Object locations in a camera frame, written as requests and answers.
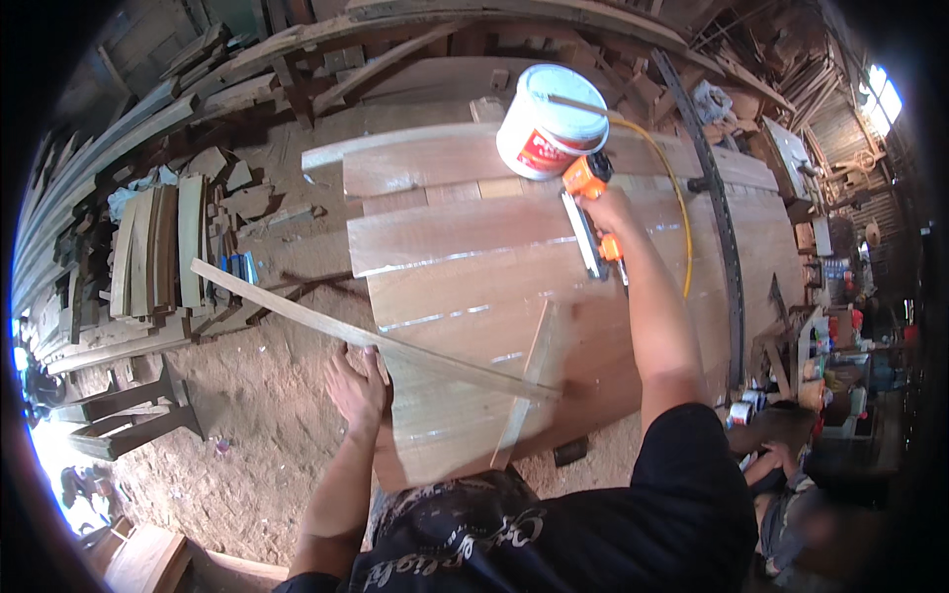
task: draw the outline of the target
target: glue bucket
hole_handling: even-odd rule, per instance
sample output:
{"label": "glue bucket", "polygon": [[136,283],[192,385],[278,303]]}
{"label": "glue bucket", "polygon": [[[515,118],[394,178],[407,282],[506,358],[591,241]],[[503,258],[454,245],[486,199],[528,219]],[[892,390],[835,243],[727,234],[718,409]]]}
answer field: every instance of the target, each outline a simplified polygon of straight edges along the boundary
{"label": "glue bucket", "polygon": [[732,426],[741,425],[744,426],[752,421],[754,416],[754,404],[748,401],[736,401],[732,404],[732,407],[728,410],[728,417],[725,418],[725,423],[731,428]]}
{"label": "glue bucket", "polygon": [[548,101],[557,95],[606,109],[603,95],[569,68],[538,64],[517,79],[517,94],[497,131],[497,152],[520,176],[544,181],[562,174],[577,157],[603,148],[606,116]]}

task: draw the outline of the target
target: window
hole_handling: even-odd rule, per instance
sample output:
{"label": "window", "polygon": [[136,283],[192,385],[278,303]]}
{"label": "window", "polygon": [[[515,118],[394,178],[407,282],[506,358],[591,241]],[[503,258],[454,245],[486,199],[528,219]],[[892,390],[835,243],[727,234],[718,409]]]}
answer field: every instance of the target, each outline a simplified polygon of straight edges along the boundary
{"label": "window", "polygon": [[878,65],[871,66],[869,79],[870,88],[873,89],[873,92],[870,92],[870,88],[867,88],[865,84],[860,83],[860,92],[869,95],[862,111],[864,116],[870,120],[870,125],[881,136],[885,137],[889,133],[890,124],[896,121],[896,117],[900,115],[902,101],[900,95],[896,92],[896,87],[893,86],[893,82],[886,76],[886,70]]}

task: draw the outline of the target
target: sawdust floor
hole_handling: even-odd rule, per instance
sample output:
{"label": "sawdust floor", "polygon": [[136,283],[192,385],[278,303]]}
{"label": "sawdust floor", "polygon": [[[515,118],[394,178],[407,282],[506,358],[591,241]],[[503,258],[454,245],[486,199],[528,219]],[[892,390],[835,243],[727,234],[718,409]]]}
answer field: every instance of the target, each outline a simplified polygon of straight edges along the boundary
{"label": "sawdust floor", "polygon": [[[323,119],[314,132],[295,120],[256,135],[257,145],[233,148],[262,167],[285,194],[282,206],[310,201],[327,209],[310,232],[345,228],[342,167],[302,178],[300,153],[340,139],[402,127],[470,120],[468,104],[356,107]],[[373,326],[365,283],[317,287],[300,303],[348,323]],[[307,501],[343,438],[344,421],[326,395],[322,367],[335,340],[277,315],[257,327],[168,352],[172,379],[187,382],[202,441],[177,429],[112,464],[132,497],[124,511],[135,523],[179,531],[199,545],[248,560],[288,566]],[[158,377],[160,357],[145,357],[139,381]],[[124,361],[85,369],[72,398],[101,391],[106,369],[128,386]],[[214,439],[231,448],[215,451]],[[587,457],[556,469],[550,452],[515,462],[541,497],[628,484],[640,447],[639,415],[591,435]]]}

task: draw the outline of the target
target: black t-shirt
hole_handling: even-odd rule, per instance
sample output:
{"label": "black t-shirt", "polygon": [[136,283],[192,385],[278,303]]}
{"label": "black t-shirt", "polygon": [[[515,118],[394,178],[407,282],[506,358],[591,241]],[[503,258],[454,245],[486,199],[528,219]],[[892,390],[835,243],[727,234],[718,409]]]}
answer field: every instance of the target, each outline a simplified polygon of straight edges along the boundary
{"label": "black t-shirt", "polygon": [[543,501],[447,491],[395,519],[349,582],[305,573],[275,591],[737,591],[756,542],[721,423],[693,403],[652,423],[629,488]]}

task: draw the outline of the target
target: orange nail gun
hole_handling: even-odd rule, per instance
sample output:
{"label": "orange nail gun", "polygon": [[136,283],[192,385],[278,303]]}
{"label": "orange nail gun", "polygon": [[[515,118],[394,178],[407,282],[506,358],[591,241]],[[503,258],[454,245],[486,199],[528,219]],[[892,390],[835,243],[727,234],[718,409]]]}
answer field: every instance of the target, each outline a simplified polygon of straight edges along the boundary
{"label": "orange nail gun", "polygon": [[573,233],[577,235],[580,245],[580,254],[584,258],[584,265],[590,278],[605,281],[609,275],[609,262],[616,262],[620,271],[623,286],[629,286],[629,277],[626,276],[626,267],[623,263],[623,248],[612,232],[604,233],[596,240],[596,235],[590,230],[590,220],[586,212],[581,210],[575,197],[582,195],[586,199],[595,200],[606,191],[606,183],[613,177],[613,165],[609,162],[606,153],[600,151],[577,158],[563,174],[564,191],[560,197],[567,208],[567,216]]}

